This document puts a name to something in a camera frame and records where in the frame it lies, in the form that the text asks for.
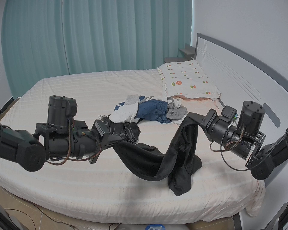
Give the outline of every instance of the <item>white bed sheet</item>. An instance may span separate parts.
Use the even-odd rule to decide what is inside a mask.
[[[75,119],[91,127],[98,115],[110,114],[129,94],[161,96],[158,71],[98,72],[43,79],[19,99],[1,123],[34,133],[36,123],[47,122],[49,96],[65,95],[77,101]],[[213,108],[220,113],[219,101],[181,100],[190,112],[205,115]],[[142,121],[139,128],[139,142],[165,153],[178,125]],[[103,151],[96,164],[46,163],[34,173],[0,159],[0,185],[55,212],[94,222],[181,224],[228,217],[244,208],[255,216],[265,194],[264,181],[254,179],[249,171],[227,167],[219,153],[209,150],[209,144],[199,128],[196,155],[203,167],[192,175],[191,190],[179,197],[168,188],[167,179],[151,182],[132,174],[112,148]],[[224,156],[232,166],[244,168],[245,162],[233,153]]]

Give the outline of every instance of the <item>floral pillow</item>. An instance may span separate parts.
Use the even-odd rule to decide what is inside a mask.
[[[219,98],[220,90],[207,77],[196,60],[164,63],[158,72],[163,82],[163,97]]]

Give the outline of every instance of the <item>black satin fabric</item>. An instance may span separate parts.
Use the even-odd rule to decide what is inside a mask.
[[[168,177],[168,186],[180,196],[191,189],[191,175],[202,167],[201,159],[195,155],[198,123],[186,116],[166,154],[156,147],[126,141],[114,144],[114,150],[136,176],[147,181],[160,181]]]
[[[123,141],[127,141],[133,145],[137,143],[140,129],[135,122],[114,123],[109,120],[109,116],[103,116],[101,120],[108,128],[110,134],[120,136]]]

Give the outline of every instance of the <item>curtain fold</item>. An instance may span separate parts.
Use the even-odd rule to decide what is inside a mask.
[[[69,74],[62,32],[61,1],[6,1],[2,53],[14,98],[37,81]]]
[[[14,97],[46,77],[152,69],[190,43],[192,0],[7,0],[2,23]]]

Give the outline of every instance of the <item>headboard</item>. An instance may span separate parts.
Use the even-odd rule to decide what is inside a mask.
[[[288,128],[288,79],[272,69],[269,63],[200,33],[197,34],[195,59],[222,92],[220,100],[223,104],[238,112],[243,101],[251,100],[264,106],[266,115],[260,128],[267,135],[264,145],[275,142],[284,134]],[[242,229],[264,227],[287,202],[287,162],[275,168],[265,180],[266,195],[258,216],[251,218],[244,211],[240,212]]]

